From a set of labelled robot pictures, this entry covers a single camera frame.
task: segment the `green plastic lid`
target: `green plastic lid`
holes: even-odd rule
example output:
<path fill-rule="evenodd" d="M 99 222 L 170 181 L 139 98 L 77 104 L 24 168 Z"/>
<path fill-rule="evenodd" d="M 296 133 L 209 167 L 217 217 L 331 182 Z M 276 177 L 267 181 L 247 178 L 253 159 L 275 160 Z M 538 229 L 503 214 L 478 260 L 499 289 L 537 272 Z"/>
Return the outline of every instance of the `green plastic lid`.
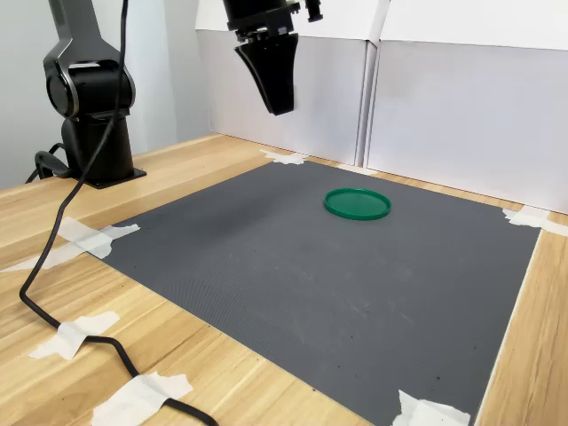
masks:
<path fill-rule="evenodd" d="M 353 220 L 380 219 L 391 212 L 391 200 L 368 189 L 335 189 L 326 195 L 324 205 L 334 215 Z"/>

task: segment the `power cord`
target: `power cord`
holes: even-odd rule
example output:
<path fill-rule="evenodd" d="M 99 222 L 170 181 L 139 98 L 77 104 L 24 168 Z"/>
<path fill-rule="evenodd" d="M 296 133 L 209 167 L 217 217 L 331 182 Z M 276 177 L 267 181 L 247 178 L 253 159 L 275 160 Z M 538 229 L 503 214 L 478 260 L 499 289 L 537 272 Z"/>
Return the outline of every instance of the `power cord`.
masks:
<path fill-rule="evenodd" d="M 51 147 L 51 149 L 49 150 L 50 154 L 55 154 L 57 152 L 58 149 L 62 149 L 63 151 L 65 151 L 65 147 L 63 146 L 63 144 L 61 142 L 55 144 L 54 146 Z M 37 178 L 37 175 L 39 174 L 39 171 L 37 169 L 35 169 L 31 175 L 29 175 L 28 179 L 26 179 L 26 182 L 24 182 L 24 184 L 29 184 L 31 182 L 34 181 L 35 178 Z"/>
<path fill-rule="evenodd" d="M 117 84 L 117 90 L 116 90 L 116 98 L 114 100 L 113 115 L 112 115 L 110 121 L 108 122 L 107 127 L 105 128 L 105 132 L 103 133 L 103 136 L 102 136 L 99 144 L 95 148 L 95 152 L 93 153 L 92 157 L 89 159 L 89 162 L 87 163 L 86 167 L 84 168 L 83 174 L 81 175 L 81 177 L 77 181 L 77 184 L 75 185 L 75 187 L 73 188 L 71 193 L 67 196 L 67 198 L 65 200 L 63 200 L 63 202 L 59 206 L 59 210 L 58 210 L 57 216 L 55 218 L 55 223 L 53 224 L 53 228 L 51 229 L 50 236 L 47 239 L 47 243 L 45 244 L 45 247 L 43 248 L 42 254 L 39 256 L 39 259 L 37 260 L 37 263 L 35 264 L 34 268 L 32 269 L 32 272 L 29 274 L 28 278 L 24 282 L 24 285 L 20 289 L 21 301 L 24 304 L 26 304 L 27 306 L 29 306 L 29 308 L 32 311 L 37 313 L 42 319 L 44 319 L 48 324 L 50 324 L 54 328 L 58 328 L 60 326 L 59 321 L 54 319 L 49 313 L 47 313 L 42 308 L 40 308 L 33 300 L 31 300 L 26 295 L 26 292 L 28 291 L 29 286 L 31 286 L 32 282 L 34 282 L 34 279 L 36 278 L 39 271 L 42 269 L 42 265 L 45 262 L 45 259 L 47 258 L 47 255 L 49 254 L 51 248 L 53 247 L 53 242 L 55 241 L 55 237 L 57 236 L 59 226 L 61 225 L 61 219 L 63 218 L 63 212 L 65 211 L 65 208 L 73 200 L 73 198 L 77 195 L 77 193 L 81 189 L 81 186 L 83 186 L 87 173 L 89 173 L 89 170 L 91 169 L 92 164 L 97 159 L 97 156 L 99 155 L 101 149 L 104 147 L 105 143 L 108 141 L 108 138 L 109 138 L 111 132 L 113 131 L 113 127 L 116 123 L 116 119 L 117 119 L 117 117 L 120 113 L 120 93 L 121 93 L 121 88 L 122 88 L 122 75 L 124 74 L 124 57 L 125 57 L 125 54 L 126 54 L 126 17 L 127 17 L 127 15 L 128 15 L 128 0 L 122 0 L 121 51 L 120 51 L 120 58 L 119 58 L 119 64 L 118 64 L 118 84 Z M 116 349 L 116 351 L 118 352 L 118 355 L 120 356 L 120 358 L 122 360 L 122 363 L 124 364 L 124 366 L 126 367 L 128 372 L 130 373 L 130 375 L 132 377 L 136 377 L 137 375 L 139 375 L 138 370 L 134 367 L 134 364 L 132 364 L 132 361 L 130 360 L 126 351 L 124 350 L 124 348 L 122 347 L 122 345 L 120 344 L 120 342 L 118 340 L 116 340 L 112 337 L 104 337 L 104 336 L 99 336 L 99 335 L 88 335 L 85 338 L 85 342 L 112 344 L 114 346 L 114 348 Z M 201 420 L 203 423 L 205 423 L 208 426 L 218 426 L 218 423 L 215 421 L 215 419 L 213 417 L 211 417 L 210 415 L 208 415 L 206 413 L 203 413 L 201 410 L 198 410 L 197 408 L 195 408 L 193 406 L 189 406 L 189 405 L 187 405 L 183 402 L 177 401 L 177 400 L 172 399 L 172 398 L 166 399 L 166 401 L 163 404 L 165 406 L 171 406 L 172 408 L 175 408 L 178 411 L 181 411 L 183 413 L 189 414 L 192 417 Z"/>

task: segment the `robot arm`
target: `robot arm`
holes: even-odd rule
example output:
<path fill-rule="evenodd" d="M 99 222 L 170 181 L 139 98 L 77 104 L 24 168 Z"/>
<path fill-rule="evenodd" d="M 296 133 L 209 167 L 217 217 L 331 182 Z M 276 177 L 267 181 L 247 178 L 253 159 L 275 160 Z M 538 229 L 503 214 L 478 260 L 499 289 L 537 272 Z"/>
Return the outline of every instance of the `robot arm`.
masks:
<path fill-rule="evenodd" d="M 294 110 L 294 58 L 298 35 L 292 13 L 300 4 L 286 0 L 224 0 L 228 27 L 242 42 L 235 50 L 255 79 L 266 109 Z M 320 0 L 305 0 L 310 22 L 321 20 Z"/>
<path fill-rule="evenodd" d="M 294 109 L 294 58 L 298 35 L 292 13 L 299 0 L 224 0 L 228 27 L 241 44 L 235 49 L 252 74 L 268 111 Z M 320 0 L 304 0 L 309 21 L 321 20 Z M 114 113 L 119 52 L 100 35 L 92 0 L 49 0 L 59 42 L 43 60 L 47 92 L 66 118 L 61 129 L 68 167 L 50 153 L 36 157 L 41 177 L 78 178 Z M 126 116 L 134 103 L 134 82 L 124 69 L 119 115 L 108 142 L 86 175 L 104 188 L 146 173 L 134 169 Z"/>

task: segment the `gray mat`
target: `gray mat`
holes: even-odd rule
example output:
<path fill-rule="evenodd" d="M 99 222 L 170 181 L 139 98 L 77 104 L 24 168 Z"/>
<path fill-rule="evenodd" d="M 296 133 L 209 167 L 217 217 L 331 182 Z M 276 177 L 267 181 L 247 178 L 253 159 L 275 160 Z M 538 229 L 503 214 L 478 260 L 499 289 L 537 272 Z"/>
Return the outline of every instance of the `gray mat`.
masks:
<path fill-rule="evenodd" d="M 357 222 L 338 187 L 392 200 Z M 398 390 L 475 416 L 539 230 L 501 209 L 270 163 L 129 219 L 105 262 L 378 425 Z"/>

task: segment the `masking tape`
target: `masking tape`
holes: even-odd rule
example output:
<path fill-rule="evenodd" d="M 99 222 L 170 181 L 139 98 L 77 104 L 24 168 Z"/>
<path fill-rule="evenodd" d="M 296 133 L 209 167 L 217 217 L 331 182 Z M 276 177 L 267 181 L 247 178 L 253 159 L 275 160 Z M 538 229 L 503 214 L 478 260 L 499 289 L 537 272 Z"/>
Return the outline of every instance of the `masking tape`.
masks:
<path fill-rule="evenodd" d="M 264 153 L 266 158 L 274 159 L 273 162 L 281 162 L 282 164 L 304 164 L 304 159 L 310 156 L 308 154 L 300 153 L 276 154 L 266 151 L 265 149 L 261 149 L 260 152 Z"/>
<path fill-rule="evenodd" d="M 550 212 L 548 210 L 524 206 L 519 211 L 503 209 L 503 213 L 510 224 L 542 228 L 550 233 L 557 233 L 558 235 L 568 237 L 568 226 L 549 221 L 548 214 Z"/>
<path fill-rule="evenodd" d="M 468 426 L 469 414 L 398 391 L 401 413 L 391 426 Z"/>
<path fill-rule="evenodd" d="M 137 375 L 107 402 L 95 407 L 93 426 L 137 425 L 157 413 L 166 399 L 180 399 L 193 390 L 185 375 Z"/>
<path fill-rule="evenodd" d="M 61 358 L 70 360 L 79 351 L 87 335 L 100 335 L 119 319 L 115 312 L 105 312 L 95 317 L 79 317 L 73 322 L 62 322 L 57 334 L 46 343 L 40 344 L 28 356 L 41 359 L 58 353 Z"/>
<path fill-rule="evenodd" d="M 337 166 L 338 169 L 352 171 L 353 173 L 359 173 L 360 175 L 371 176 L 376 173 L 376 170 L 363 169 L 362 167 L 350 166 L 348 164 L 340 164 Z"/>
<path fill-rule="evenodd" d="M 111 242 L 113 240 L 128 235 L 129 233 L 134 233 L 139 229 L 140 227 L 138 225 L 123 227 L 107 226 L 100 231 L 96 231 L 72 217 L 65 217 L 61 221 L 58 234 L 71 242 L 57 247 L 56 249 L 53 248 L 45 259 L 42 269 L 51 269 L 53 266 L 63 264 L 81 255 L 85 251 L 88 251 L 99 259 L 104 259 L 112 251 Z M 39 256 L 32 257 L 0 272 L 32 269 L 38 259 Z"/>

